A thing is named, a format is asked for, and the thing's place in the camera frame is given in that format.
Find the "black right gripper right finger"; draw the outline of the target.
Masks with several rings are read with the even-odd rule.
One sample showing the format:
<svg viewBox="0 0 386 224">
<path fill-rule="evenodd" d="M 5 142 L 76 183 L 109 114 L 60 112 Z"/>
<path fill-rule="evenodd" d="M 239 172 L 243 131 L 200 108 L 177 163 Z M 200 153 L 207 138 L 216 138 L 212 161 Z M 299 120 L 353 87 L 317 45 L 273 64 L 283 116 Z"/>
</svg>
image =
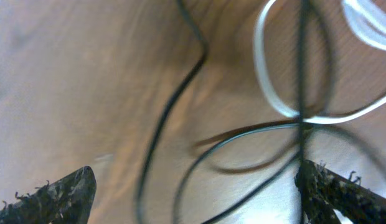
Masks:
<svg viewBox="0 0 386 224">
<path fill-rule="evenodd" d="M 309 223 L 340 223 L 336 211 L 352 223 L 386 224 L 386 198 L 313 162 L 302 162 L 294 183 Z"/>
</svg>

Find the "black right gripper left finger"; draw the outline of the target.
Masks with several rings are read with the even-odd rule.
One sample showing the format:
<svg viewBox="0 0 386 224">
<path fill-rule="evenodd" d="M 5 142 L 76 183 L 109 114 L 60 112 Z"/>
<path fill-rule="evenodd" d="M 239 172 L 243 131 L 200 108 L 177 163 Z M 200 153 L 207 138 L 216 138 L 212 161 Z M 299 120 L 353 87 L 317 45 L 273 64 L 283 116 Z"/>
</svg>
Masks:
<svg viewBox="0 0 386 224">
<path fill-rule="evenodd" d="M 15 193 L 17 202 L 0 210 L 0 224 L 87 224 L 96 190 L 93 169 L 83 166 L 33 194 Z"/>
</svg>

